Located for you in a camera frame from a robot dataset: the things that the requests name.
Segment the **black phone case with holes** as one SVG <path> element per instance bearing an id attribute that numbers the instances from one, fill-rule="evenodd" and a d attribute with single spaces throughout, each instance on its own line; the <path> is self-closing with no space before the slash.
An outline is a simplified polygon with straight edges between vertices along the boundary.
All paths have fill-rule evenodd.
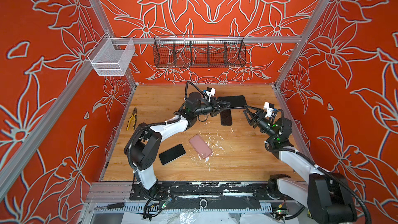
<path id="1" fill-rule="evenodd" d="M 229 109 L 244 109 L 247 105 L 246 98 L 243 95 L 220 97 L 221 100 L 229 102 Z"/>

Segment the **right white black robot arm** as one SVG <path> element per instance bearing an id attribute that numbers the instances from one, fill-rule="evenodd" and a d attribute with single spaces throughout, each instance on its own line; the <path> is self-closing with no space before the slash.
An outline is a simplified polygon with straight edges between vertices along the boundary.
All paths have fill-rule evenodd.
<path id="1" fill-rule="evenodd" d="M 251 127 L 259 128 L 261 133 L 268 135 L 264 142 L 265 149 L 304 179 L 301 183 L 289 176 L 270 177 L 268 193 L 271 197 L 292 198 L 307 209 L 319 224 L 355 223 L 358 220 L 358 204 L 365 223 L 372 223 L 364 201 L 347 185 L 342 174 L 322 168 L 290 143 L 292 122 L 285 117 L 283 110 L 264 110 L 245 105 L 243 113 Z"/>

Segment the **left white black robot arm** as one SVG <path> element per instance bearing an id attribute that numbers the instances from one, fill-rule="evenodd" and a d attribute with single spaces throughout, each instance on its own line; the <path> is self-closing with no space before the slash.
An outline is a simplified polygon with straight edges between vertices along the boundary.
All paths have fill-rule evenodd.
<path id="1" fill-rule="evenodd" d="M 215 89 L 199 89 L 187 82 L 184 103 L 174 117 L 157 123 L 141 123 L 124 148 L 129 166 L 141 187 L 151 191 L 158 182 L 153 163 L 162 142 L 171 136 L 190 129 L 200 116 L 214 117 L 230 107 L 231 103 L 215 97 Z"/>

